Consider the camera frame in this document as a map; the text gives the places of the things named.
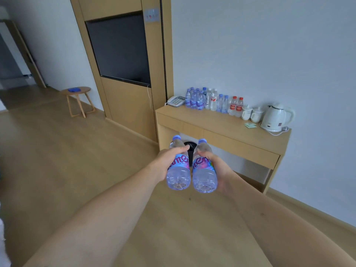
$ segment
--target stool leg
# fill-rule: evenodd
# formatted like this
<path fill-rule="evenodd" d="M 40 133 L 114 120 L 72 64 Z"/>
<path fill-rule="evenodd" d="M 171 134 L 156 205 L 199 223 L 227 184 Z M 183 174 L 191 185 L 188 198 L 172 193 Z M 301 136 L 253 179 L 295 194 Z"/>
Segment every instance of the stool leg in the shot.
<path fill-rule="evenodd" d="M 95 112 L 95 107 L 94 107 L 93 103 L 91 102 L 91 100 L 90 100 L 90 98 L 89 98 L 88 93 L 85 93 L 85 96 L 87 97 L 87 99 L 88 99 L 89 103 L 90 103 L 90 104 L 91 104 L 91 106 L 93 107 L 93 111 L 92 111 L 92 112 Z"/>
<path fill-rule="evenodd" d="M 84 113 L 84 110 L 83 110 L 83 108 L 82 108 L 82 103 L 80 102 L 80 99 L 79 99 L 79 95 L 75 95 L 75 96 L 77 97 L 77 101 L 78 101 L 80 110 L 81 110 L 82 113 L 83 113 L 83 117 L 86 118 L 85 113 Z"/>
<path fill-rule="evenodd" d="M 74 117 L 73 114 L 72 114 L 72 110 L 70 109 L 69 95 L 67 95 L 67 101 L 68 101 L 68 107 L 69 107 L 70 116 Z"/>

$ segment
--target person's right arm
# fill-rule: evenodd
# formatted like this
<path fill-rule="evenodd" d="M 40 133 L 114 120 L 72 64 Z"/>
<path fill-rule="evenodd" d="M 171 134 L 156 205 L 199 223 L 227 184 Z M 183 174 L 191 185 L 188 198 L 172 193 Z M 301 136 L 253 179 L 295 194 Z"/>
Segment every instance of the person's right arm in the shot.
<path fill-rule="evenodd" d="M 356 267 L 356 262 L 331 239 L 250 186 L 220 157 L 209 152 L 200 154 L 213 162 L 218 190 L 235 202 L 273 267 Z"/>

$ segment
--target desk drawer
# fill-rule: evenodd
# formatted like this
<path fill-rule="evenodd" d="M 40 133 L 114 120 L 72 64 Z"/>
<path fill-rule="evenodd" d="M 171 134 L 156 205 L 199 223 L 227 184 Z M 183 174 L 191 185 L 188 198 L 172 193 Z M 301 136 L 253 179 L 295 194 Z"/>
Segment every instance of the desk drawer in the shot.
<path fill-rule="evenodd" d="M 207 140 L 208 144 L 212 144 L 226 152 L 235 154 L 269 169 L 274 169 L 279 159 L 278 154 L 230 139 L 208 130 L 204 130 L 204 138 Z"/>
<path fill-rule="evenodd" d="M 202 128 L 190 125 L 160 113 L 157 113 L 157 123 L 196 139 L 201 139 L 203 136 Z"/>

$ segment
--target open door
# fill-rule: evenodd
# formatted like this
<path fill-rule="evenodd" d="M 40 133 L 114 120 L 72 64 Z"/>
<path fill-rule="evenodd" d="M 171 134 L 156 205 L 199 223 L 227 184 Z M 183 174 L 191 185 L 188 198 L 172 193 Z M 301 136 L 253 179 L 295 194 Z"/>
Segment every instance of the open door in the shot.
<path fill-rule="evenodd" d="M 31 56 L 31 53 L 29 52 L 29 49 L 27 48 L 26 43 L 24 42 L 24 39 L 21 36 L 21 33 L 19 29 L 17 28 L 16 24 L 14 21 L 11 20 L 3 20 L 2 22 L 5 22 L 8 30 L 11 33 L 12 38 L 14 39 L 17 47 L 19 48 L 22 57 L 24 58 L 24 61 L 26 62 L 29 70 L 31 71 L 31 74 L 36 82 L 36 84 L 40 87 L 47 88 L 45 85 L 45 82 L 42 79 L 42 76 L 40 75 L 38 68 L 33 61 L 33 58 Z"/>

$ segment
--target small round table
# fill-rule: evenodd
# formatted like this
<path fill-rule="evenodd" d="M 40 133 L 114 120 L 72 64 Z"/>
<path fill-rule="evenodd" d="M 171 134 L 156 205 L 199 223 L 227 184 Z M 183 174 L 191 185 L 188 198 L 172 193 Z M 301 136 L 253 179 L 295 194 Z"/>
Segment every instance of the small round table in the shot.
<path fill-rule="evenodd" d="M 65 90 L 61 90 L 61 91 L 60 91 L 60 94 L 67 96 L 68 107 L 69 107 L 69 113 L 70 113 L 70 116 L 72 116 L 72 117 L 75 117 L 75 116 L 79 116 L 79 115 L 80 115 L 80 113 L 79 113 L 79 114 L 76 114 L 76 115 L 73 115 L 73 114 L 72 114 L 72 110 L 71 110 L 71 108 L 70 108 L 69 96 L 70 96 L 70 95 L 75 95 L 75 97 L 77 98 L 77 101 L 78 101 L 80 110 L 82 111 L 83 117 L 86 118 L 86 116 L 85 116 L 86 114 L 95 112 L 95 107 L 94 107 L 93 103 L 91 102 L 91 100 L 90 100 L 90 98 L 89 98 L 89 96 L 88 96 L 88 94 L 87 94 L 87 92 L 89 92 L 89 91 L 91 90 L 91 88 L 90 88 L 90 87 L 84 87 L 84 86 L 81 86 L 81 87 L 78 87 L 78 88 L 80 89 L 79 92 L 69 92 L 68 89 L 65 89 Z M 82 104 L 81 104 L 80 99 L 79 99 L 79 95 L 80 95 L 80 94 L 85 94 L 85 96 L 86 96 L 87 99 L 89 100 L 90 105 L 93 107 L 93 110 L 92 110 L 92 111 L 90 111 L 90 112 L 84 112 L 84 110 L 83 110 L 83 108 L 82 108 Z"/>

